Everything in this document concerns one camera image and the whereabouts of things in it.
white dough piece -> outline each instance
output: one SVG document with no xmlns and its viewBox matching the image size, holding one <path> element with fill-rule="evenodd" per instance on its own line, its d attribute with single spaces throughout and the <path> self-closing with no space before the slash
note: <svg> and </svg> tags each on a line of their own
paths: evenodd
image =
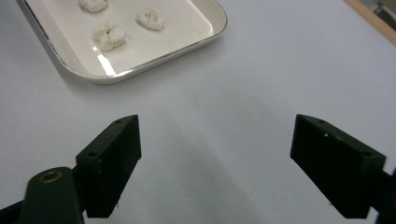
<svg viewBox="0 0 396 224">
<path fill-rule="evenodd" d="M 111 50 L 125 41 L 126 33 L 113 22 L 108 21 L 93 29 L 93 37 L 99 42 L 99 49 Z"/>
<path fill-rule="evenodd" d="M 151 30 L 163 29 L 163 18 L 156 10 L 152 9 L 151 7 L 146 7 L 140 11 L 137 14 L 137 19 Z"/>
<path fill-rule="evenodd" d="M 107 0 L 79 0 L 82 7 L 89 12 L 98 12 L 107 7 Z"/>
</svg>

white table surface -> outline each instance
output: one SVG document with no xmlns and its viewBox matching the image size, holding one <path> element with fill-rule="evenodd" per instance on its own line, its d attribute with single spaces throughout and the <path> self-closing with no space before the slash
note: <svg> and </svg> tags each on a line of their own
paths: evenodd
<svg viewBox="0 0 396 224">
<path fill-rule="evenodd" d="M 61 75 L 16 1 L 0 3 L 0 207 L 138 114 L 143 158 L 110 219 L 347 220 L 290 159 L 296 114 L 325 119 L 396 167 L 396 48 L 342 0 L 219 0 L 224 35 L 116 85 Z"/>
</svg>

tray rim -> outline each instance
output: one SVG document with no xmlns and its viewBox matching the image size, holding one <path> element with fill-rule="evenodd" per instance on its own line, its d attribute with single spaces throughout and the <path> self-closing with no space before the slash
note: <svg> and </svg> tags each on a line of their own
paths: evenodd
<svg viewBox="0 0 396 224">
<path fill-rule="evenodd" d="M 224 15 L 224 19 L 225 19 L 225 23 L 224 23 L 224 27 L 222 27 L 222 29 L 215 35 L 211 35 L 203 40 L 194 42 L 186 47 L 183 47 L 181 49 L 177 49 L 174 51 L 171 51 L 169 53 L 164 54 L 163 56 L 157 57 L 155 59 L 152 59 L 146 63 L 141 63 L 138 66 L 129 68 L 125 71 L 122 71 L 120 73 L 117 73 L 116 75 L 112 75 L 112 76 L 105 76 L 105 77 L 97 77 L 97 76 L 93 76 L 93 75 L 89 75 L 89 74 L 84 74 L 84 73 L 80 73 L 79 71 L 74 70 L 73 68 L 71 68 L 69 65 L 67 65 L 67 63 L 64 62 L 64 60 L 62 59 L 62 57 L 59 55 L 58 51 L 56 50 L 56 48 L 54 47 L 54 45 L 52 44 L 50 37 L 48 36 L 46 30 L 44 29 L 44 27 L 41 25 L 40 20 L 38 19 L 38 17 L 35 15 L 35 12 L 33 11 L 33 9 L 30 7 L 29 3 L 27 2 L 27 0 L 21 0 L 21 2 L 23 3 L 23 5 L 26 7 L 26 9 L 28 10 L 29 14 L 33 17 L 35 24 L 38 26 L 40 32 L 44 35 L 46 42 L 49 44 L 50 49 L 52 50 L 52 52 L 54 53 L 56 59 L 61 63 L 61 65 L 68 71 L 71 72 L 73 74 L 75 74 L 78 77 L 82 77 L 85 79 L 88 79 L 90 82 L 96 83 L 96 84 L 115 84 L 117 82 L 121 82 L 124 79 L 130 78 L 130 77 L 134 77 L 140 73 L 143 73 L 147 70 L 149 70 L 150 68 L 153 68 L 157 65 L 160 65 L 162 63 L 166 63 L 168 61 L 171 61 L 177 57 L 180 57 L 184 54 L 187 54 L 195 49 L 198 49 L 200 47 L 203 47 L 207 44 L 209 44 L 210 42 L 212 42 L 213 40 L 215 40 L 216 38 L 218 38 L 219 36 L 221 36 L 224 31 L 226 30 L 226 28 L 228 27 L 228 16 L 227 13 L 225 12 L 225 10 L 223 9 L 223 7 L 216 1 L 216 0 L 211 0 L 213 1 L 221 10 L 222 14 Z"/>
</svg>

white tray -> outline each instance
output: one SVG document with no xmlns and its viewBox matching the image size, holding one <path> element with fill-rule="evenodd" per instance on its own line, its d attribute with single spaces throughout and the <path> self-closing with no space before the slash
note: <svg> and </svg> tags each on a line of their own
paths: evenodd
<svg viewBox="0 0 396 224">
<path fill-rule="evenodd" d="M 69 73 L 98 84 L 113 84 L 198 49 L 227 26 L 227 16 L 215 0 L 109 0 L 101 12 L 83 10 L 78 0 L 22 0 L 59 63 Z M 145 7 L 163 16 L 161 31 L 135 21 Z M 125 43 L 101 51 L 92 29 L 114 21 L 126 31 Z"/>
</svg>

screw hole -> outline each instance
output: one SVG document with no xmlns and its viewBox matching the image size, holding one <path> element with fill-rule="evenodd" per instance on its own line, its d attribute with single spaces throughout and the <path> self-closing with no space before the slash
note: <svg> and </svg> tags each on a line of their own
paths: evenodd
<svg viewBox="0 0 396 224">
<path fill-rule="evenodd" d="M 94 157 L 94 156 L 96 156 L 96 154 L 97 154 L 96 152 L 90 152 L 90 153 L 88 153 L 88 156 L 89 157 Z"/>
<path fill-rule="evenodd" d="M 48 184 L 50 182 L 60 179 L 62 177 L 62 175 L 63 174 L 60 171 L 51 171 L 51 172 L 48 172 L 48 173 L 40 176 L 39 180 L 43 184 Z"/>
</svg>

